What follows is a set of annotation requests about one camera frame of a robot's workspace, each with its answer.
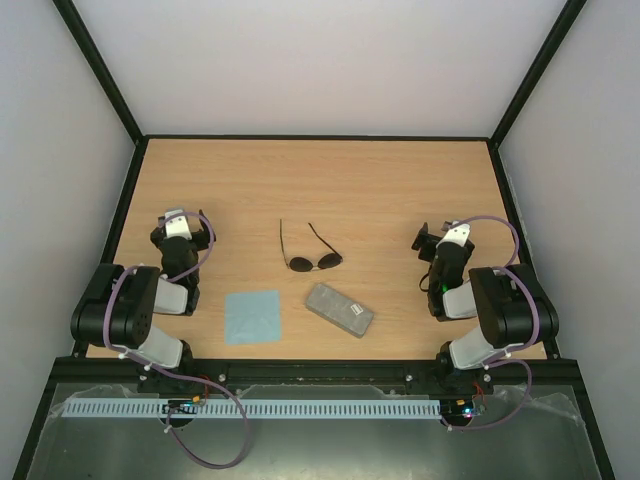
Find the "light blue cleaning cloth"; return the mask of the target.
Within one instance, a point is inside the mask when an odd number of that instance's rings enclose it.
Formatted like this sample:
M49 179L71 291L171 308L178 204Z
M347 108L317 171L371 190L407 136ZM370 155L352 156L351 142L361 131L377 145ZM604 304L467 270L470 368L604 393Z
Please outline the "light blue cleaning cloth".
M225 297L224 341L227 345L272 343L281 338L277 290L231 293Z

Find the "black round sunglasses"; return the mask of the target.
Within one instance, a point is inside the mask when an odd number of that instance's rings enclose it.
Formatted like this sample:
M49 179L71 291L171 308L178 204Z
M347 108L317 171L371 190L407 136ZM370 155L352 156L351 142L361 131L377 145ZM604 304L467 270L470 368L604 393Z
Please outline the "black round sunglasses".
M278 225L279 244L282 258L287 269L295 273L309 273L339 267L344 262L344 257L341 253L318 233L316 227L311 222L308 222L307 225L315 238L325 247L325 252L321 256L316 255L315 257L289 254L285 242L284 221L280 219Z

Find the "grey glasses case green inside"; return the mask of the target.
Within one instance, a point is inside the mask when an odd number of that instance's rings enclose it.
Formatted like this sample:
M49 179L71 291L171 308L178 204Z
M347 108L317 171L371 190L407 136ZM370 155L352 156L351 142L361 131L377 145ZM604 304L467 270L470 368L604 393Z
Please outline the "grey glasses case green inside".
M362 338L375 314L359 302L354 301L326 284L316 284L305 300L306 308L334 326Z

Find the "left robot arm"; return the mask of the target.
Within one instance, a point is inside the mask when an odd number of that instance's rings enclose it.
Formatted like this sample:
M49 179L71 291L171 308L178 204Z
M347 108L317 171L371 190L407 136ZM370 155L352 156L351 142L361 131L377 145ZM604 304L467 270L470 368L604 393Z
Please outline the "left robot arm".
M98 265L71 316L72 337L137 363L140 382L162 393L204 391L189 343L155 326L153 317L195 313L200 267L216 235L203 211L176 208L158 218L150 240L161 254L159 267Z

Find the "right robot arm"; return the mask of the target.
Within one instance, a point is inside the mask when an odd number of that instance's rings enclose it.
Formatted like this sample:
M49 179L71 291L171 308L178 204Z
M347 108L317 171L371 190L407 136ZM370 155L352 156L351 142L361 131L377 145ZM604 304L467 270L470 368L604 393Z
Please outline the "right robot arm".
M509 261L503 267L467 269L475 249L471 225L449 222L441 235L424 224L412 249L429 264L419 288L430 314L440 322L475 318L478 326L444 343L436 355L432 378L446 393L467 393L479 370L515 352L550 342L559 332L555 306L533 268Z

